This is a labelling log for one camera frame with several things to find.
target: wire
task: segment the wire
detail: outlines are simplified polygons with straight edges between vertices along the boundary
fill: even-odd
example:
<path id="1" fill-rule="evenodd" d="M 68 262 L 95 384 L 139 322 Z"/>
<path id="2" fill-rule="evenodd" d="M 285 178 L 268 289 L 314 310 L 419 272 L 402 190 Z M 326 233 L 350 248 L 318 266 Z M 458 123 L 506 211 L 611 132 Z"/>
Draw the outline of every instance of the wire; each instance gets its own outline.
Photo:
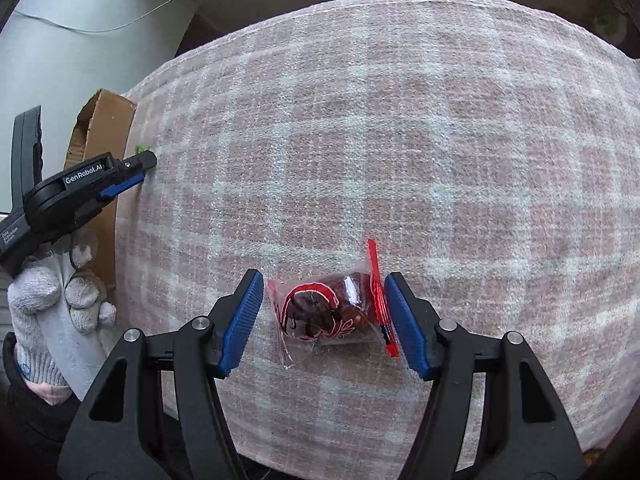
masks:
<path id="1" fill-rule="evenodd" d="M 155 9 L 151 9 L 149 12 L 146 12 L 142 16 L 136 18 L 135 20 L 131 20 L 129 23 L 125 23 L 124 25 L 121 25 L 119 27 L 107 28 L 105 30 L 85 30 L 84 28 L 68 27 L 67 25 L 61 25 L 60 23 L 52 22 L 48 18 L 43 18 L 41 16 L 34 16 L 33 14 L 27 14 L 26 12 L 21 12 L 20 10 L 14 10 L 14 12 L 16 14 L 20 14 L 21 16 L 23 16 L 25 18 L 31 18 L 33 20 L 38 20 L 39 22 L 48 23 L 49 25 L 53 25 L 54 27 L 64 28 L 65 30 L 72 30 L 73 32 L 84 32 L 85 34 L 103 34 L 105 32 L 113 32 L 114 30 L 120 30 L 121 28 L 129 27 L 129 25 L 132 25 L 133 23 L 140 21 L 142 18 L 146 18 L 152 12 L 156 12 L 156 10 L 160 9 L 161 7 L 164 7 L 166 4 L 169 4 L 172 1 L 174 1 L 174 0 L 165 1 L 164 4 L 158 5 Z"/>

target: red tear strip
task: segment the red tear strip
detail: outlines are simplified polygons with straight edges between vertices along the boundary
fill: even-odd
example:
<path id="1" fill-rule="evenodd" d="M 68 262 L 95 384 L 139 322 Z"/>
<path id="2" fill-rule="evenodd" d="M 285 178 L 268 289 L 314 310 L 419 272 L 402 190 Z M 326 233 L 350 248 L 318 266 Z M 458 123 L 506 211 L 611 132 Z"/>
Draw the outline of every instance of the red tear strip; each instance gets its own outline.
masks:
<path id="1" fill-rule="evenodd" d="M 373 304 L 376 309 L 376 319 L 380 325 L 382 337 L 385 339 L 386 352 L 389 357 L 398 357 L 398 345 L 394 337 L 394 331 L 391 328 L 391 316 L 389 316 L 389 307 L 386 304 L 385 291 L 382 288 L 380 280 L 380 265 L 378 264 L 378 248 L 376 241 L 369 238 L 367 240 L 367 251 L 369 252 L 369 261 L 371 262 L 371 293 L 373 295 Z"/>

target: metal screw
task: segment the metal screw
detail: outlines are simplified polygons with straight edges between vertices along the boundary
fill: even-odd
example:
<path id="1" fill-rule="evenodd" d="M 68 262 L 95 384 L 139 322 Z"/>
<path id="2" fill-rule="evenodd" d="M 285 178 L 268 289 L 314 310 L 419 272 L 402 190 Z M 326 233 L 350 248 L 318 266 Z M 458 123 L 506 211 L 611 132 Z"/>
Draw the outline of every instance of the metal screw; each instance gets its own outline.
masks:
<path id="1" fill-rule="evenodd" d="M 124 333 L 124 341 L 129 341 L 130 343 L 133 343 L 139 337 L 140 330 L 137 328 L 129 328 L 129 330 Z"/>
<path id="2" fill-rule="evenodd" d="M 438 323 L 441 329 L 446 330 L 447 332 L 453 332 L 458 324 L 452 319 L 441 319 Z"/>
<path id="3" fill-rule="evenodd" d="M 518 332 L 509 332 L 507 334 L 507 339 L 509 340 L 509 343 L 513 345 L 519 345 L 524 341 L 524 338 Z"/>
<path id="4" fill-rule="evenodd" d="M 193 321 L 191 321 L 191 326 L 196 330 L 204 330 L 207 326 L 209 326 L 209 318 L 208 317 L 197 317 Z"/>

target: blanket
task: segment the blanket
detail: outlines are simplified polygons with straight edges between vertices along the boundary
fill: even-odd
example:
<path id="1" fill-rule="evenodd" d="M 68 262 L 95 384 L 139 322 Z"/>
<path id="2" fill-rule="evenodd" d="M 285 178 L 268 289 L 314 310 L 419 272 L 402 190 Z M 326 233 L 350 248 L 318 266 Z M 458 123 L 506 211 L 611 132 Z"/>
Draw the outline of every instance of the blanket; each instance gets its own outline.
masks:
<path id="1" fill-rule="evenodd" d="M 343 0 L 257 23 L 126 94 L 157 169 L 118 202 L 118 322 L 175 330 L 244 271 L 383 274 L 470 332 L 518 330 L 583 449 L 640 394 L 640 75 L 500 0 Z M 218 381 L 238 451 L 305 479 L 394 479 L 429 384 L 382 345 L 284 369 L 267 300 Z M 172 382 L 164 382 L 175 411 Z M 483 377 L 459 466 L 474 458 Z"/>

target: plastic bag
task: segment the plastic bag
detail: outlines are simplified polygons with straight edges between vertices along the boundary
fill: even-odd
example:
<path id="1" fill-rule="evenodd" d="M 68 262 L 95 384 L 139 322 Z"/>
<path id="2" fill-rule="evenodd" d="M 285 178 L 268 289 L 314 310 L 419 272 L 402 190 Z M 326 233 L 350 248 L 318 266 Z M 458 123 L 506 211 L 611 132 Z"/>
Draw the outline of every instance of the plastic bag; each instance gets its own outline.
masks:
<path id="1" fill-rule="evenodd" d="M 267 281 L 285 367 L 340 344 L 383 342 L 390 356 L 398 355 L 373 240 L 368 249 L 369 264 L 361 269 L 302 282 Z"/>

